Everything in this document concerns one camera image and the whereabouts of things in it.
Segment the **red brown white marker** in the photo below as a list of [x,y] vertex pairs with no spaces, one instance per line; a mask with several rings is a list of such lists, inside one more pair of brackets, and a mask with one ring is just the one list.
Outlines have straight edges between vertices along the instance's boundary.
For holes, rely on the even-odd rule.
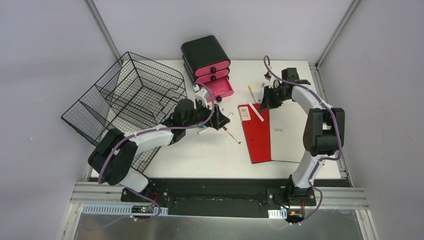
[[241,144],[241,141],[227,127],[223,126],[222,128],[237,144]]

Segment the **green cap white marker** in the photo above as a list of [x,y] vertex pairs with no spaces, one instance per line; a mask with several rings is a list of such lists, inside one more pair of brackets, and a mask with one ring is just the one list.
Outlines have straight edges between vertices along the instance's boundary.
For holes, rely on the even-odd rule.
[[210,128],[209,127],[205,127],[202,130],[200,130],[199,132],[197,132],[198,135],[204,134],[206,133]]

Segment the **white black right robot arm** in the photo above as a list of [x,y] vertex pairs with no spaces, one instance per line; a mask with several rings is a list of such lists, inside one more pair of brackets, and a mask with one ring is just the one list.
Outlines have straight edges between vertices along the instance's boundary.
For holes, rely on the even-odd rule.
[[325,161],[337,161],[341,157],[345,111],[328,105],[311,89],[309,81],[299,79],[296,68],[283,69],[281,76],[270,66],[266,69],[264,77],[269,84],[263,89],[259,110],[277,109],[284,101],[291,100],[307,115],[302,136],[305,152],[282,191],[282,198],[296,205],[314,194],[314,180]]

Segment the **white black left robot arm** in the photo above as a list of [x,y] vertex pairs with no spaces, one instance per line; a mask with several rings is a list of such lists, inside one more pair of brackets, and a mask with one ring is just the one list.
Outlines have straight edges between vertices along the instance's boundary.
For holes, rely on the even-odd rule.
[[134,197],[144,203],[152,198],[153,189],[149,179],[132,168],[136,155],[177,143],[187,129],[205,126],[220,130],[230,121],[217,104],[208,106],[200,100],[182,99],[157,126],[133,133],[109,130],[89,156],[88,164],[99,174],[99,184],[131,189]]

